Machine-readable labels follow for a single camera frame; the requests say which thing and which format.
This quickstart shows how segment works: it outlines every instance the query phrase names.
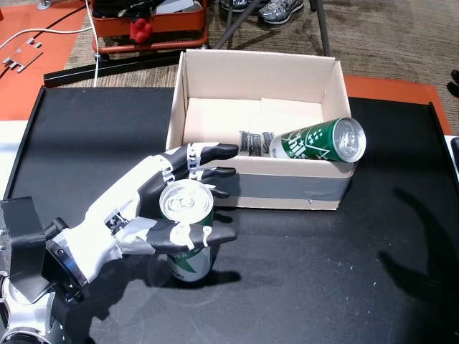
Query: green can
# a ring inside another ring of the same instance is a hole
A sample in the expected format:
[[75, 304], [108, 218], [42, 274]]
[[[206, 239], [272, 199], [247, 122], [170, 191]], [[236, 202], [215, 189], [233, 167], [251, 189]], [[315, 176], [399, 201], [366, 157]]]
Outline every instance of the green can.
[[365, 148], [365, 132], [359, 122], [338, 118], [274, 137], [270, 156], [354, 163], [363, 156]]
[[[167, 219], [186, 224], [202, 224], [204, 234], [212, 232], [214, 198], [210, 190], [198, 181], [182, 179], [170, 183], [159, 198], [161, 213]], [[168, 266], [172, 275], [185, 282], [205, 277], [212, 268], [212, 248], [193, 249], [169, 254]]]

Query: robot finger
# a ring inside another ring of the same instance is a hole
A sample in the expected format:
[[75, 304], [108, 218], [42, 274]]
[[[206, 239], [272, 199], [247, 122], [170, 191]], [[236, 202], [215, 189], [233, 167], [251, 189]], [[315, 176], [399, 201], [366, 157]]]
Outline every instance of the robot finger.
[[206, 183], [214, 177], [230, 177], [236, 174], [236, 169], [233, 167], [208, 167], [208, 168], [192, 168], [189, 172], [190, 179], [202, 181]]

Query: black table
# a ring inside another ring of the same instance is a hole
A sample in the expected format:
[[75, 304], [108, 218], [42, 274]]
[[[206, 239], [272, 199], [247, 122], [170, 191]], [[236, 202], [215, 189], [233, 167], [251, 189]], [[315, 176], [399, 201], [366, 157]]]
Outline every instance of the black table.
[[[131, 93], [120, 99], [124, 92]], [[32, 195], [43, 224], [56, 216], [78, 224], [101, 191], [161, 150], [171, 92], [48, 90], [8, 196]], [[219, 209], [218, 220], [231, 222], [239, 238], [222, 245], [205, 281], [176, 282], [164, 257], [112, 262], [91, 284], [92, 298], [69, 312], [70, 337], [77, 343], [457, 340], [458, 194], [435, 114], [399, 102], [351, 98], [350, 104], [368, 146], [337, 211]], [[88, 106], [94, 113], [82, 112]]]

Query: shoe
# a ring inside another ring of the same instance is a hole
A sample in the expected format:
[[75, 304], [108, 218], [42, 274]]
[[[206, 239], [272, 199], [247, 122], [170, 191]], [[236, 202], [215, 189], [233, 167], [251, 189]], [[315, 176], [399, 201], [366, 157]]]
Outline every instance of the shoe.
[[[252, 2], [251, 0], [233, 0], [232, 2], [232, 11], [236, 13], [243, 12], [249, 3]], [[230, 7], [230, 0], [220, 0], [220, 6], [225, 10], [228, 11]]]
[[258, 16], [268, 24], [284, 24], [303, 6], [304, 0], [271, 0], [259, 10]]
[[459, 85], [459, 71], [453, 70], [451, 72], [451, 77], [454, 80], [454, 82]]

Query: white cable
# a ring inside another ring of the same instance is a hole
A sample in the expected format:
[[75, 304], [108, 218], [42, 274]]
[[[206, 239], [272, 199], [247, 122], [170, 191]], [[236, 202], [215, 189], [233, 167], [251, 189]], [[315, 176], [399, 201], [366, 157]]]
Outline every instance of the white cable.
[[87, 16], [89, 17], [89, 21], [91, 23], [91, 28], [93, 29], [93, 32], [94, 32], [96, 55], [95, 55], [95, 73], [94, 73], [93, 87], [97, 87], [98, 86], [98, 71], [99, 71], [99, 41], [98, 41], [98, 33], [95, 31], [93, 15], [91, 14], [88, 0], [86, 0], [86, 10], [87, 10]]
[[73, 30], [73, 31], [59, 31], [59, 30], [52, 30], [52, 29], [27, 29], [27, 30], [22, 30], [14, 34], [13, 36], [9, 37], [5, 42], [0, 44], [0, 49], [3, 48], [6, 44], [8, 44], [11, 40], [15, 39], [18, 37], [20, 34], [25, 34], [26, 32], [49, 32], [51, 34], [79, 34], [80, 32], [86, 32], [91, 30], [90, 27], [86, 27], [81, 30]]

